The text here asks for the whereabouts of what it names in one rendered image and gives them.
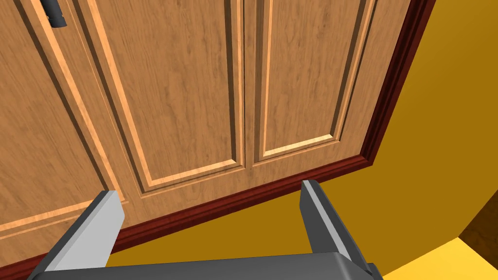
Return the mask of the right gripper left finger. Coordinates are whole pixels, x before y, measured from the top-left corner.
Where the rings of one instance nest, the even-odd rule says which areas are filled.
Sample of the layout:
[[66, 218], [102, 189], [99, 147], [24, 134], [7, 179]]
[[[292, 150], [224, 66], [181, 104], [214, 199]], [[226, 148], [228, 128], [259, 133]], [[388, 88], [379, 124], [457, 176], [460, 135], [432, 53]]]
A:
[[38, 264], [37, 272], [104, 267], [124, 218], [117, 192], [100, 192]]

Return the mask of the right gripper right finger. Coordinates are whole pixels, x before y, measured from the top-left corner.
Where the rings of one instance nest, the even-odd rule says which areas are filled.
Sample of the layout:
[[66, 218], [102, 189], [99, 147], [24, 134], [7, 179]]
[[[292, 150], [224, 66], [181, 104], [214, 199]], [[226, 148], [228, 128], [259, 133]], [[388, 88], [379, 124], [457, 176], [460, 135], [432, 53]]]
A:
[[299, 208], [313, 253], [336, 252], [358, 266], [367, 265], [347, 227], [317, 181], [301, 182]]

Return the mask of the brown wooden panelled door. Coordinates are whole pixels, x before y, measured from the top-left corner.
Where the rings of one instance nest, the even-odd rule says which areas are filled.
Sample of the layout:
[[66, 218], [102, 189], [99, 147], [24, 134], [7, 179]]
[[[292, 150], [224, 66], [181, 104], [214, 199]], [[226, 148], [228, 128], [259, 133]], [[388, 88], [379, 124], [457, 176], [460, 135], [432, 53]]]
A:
[[0, 267], [360, 154], [416, 0], [0, 0]]

